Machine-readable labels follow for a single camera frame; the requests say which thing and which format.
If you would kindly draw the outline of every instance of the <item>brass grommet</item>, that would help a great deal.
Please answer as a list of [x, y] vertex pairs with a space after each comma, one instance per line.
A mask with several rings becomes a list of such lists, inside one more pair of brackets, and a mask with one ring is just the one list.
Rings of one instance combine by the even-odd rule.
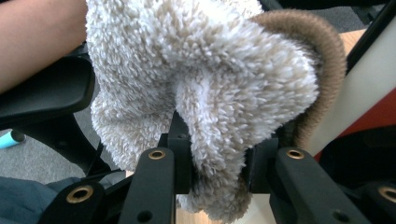
[[289, 150], [288, 152], [286, 152], [286, 154], [290, 158], [293, 158], [295, 160], [300, 160], [300, 159], [302, 159], [304, 157], [304, 154], [302, 152], [300, 152], [298, 150], [294, 150], [294, 149]]
[[383, 186], [378, 189], [378, 192], [381, 194], [382, 197], [393, 203], [396, 203], [396, 189]]
[[89, 185], [73, 189], [66, 197], [68, 203], [82, 203], [93, 195], [93, 188]]
[[165, 152], [162, 150], [154, 150], [148, 154], [148, 157], [152, 160], [160, 160], [165, 157]]

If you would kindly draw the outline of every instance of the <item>blue object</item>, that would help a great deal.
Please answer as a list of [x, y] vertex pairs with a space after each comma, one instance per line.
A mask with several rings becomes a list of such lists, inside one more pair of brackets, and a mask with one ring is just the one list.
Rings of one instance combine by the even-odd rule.
[[11, 131], [0, 137], [0, 149], [15, 146], [26, 139], [23, 133]]

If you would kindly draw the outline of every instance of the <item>fuzzy white fabric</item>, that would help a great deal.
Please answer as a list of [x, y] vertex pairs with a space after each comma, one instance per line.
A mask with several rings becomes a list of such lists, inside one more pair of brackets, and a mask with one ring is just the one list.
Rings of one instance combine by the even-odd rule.
[[263, 13], [259, 0], [219, 0], [226, 6], [233, 7], [245, 19]]
[[88, 0], [88, 45], [101, 90], [92, 122], [114, 162], [133, 170], [176, 109], [199, 174], [181, 207], [232, 222], [250, 195], [247, 148], [304, 112], [314, 68], [292, 41], [209, 0]]

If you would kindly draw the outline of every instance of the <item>black armrest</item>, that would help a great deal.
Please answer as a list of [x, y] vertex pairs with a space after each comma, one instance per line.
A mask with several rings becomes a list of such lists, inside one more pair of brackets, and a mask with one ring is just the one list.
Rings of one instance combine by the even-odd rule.
[[91, 102], [93, 87], [89, 61], [63, 58], [0, 95], [0, 130], [82, 110]]

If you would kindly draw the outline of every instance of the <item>skin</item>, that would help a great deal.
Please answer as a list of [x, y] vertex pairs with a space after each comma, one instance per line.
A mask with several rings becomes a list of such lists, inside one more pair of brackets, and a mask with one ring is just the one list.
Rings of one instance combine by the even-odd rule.
[[0, 4], [0, 94], [56, 62], [86, 38], [84, 0]]

